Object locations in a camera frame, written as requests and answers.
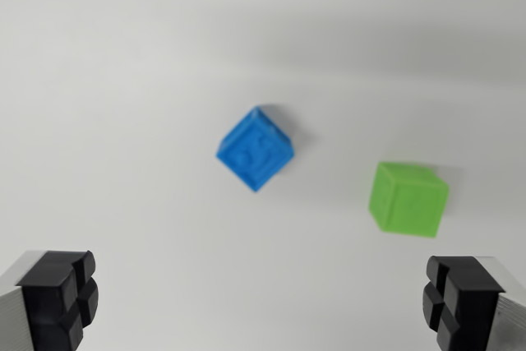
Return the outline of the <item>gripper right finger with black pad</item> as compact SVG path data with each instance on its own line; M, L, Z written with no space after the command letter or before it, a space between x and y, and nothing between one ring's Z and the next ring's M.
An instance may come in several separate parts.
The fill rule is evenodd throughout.
M524 350L525 287L491 256L431 256L425 321L445 351Z

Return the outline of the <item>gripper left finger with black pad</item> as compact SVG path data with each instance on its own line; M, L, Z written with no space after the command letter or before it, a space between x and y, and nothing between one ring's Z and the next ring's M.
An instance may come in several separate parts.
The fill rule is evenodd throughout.
M1 349L72 351L99 302L90 251L27 251L1 274Z

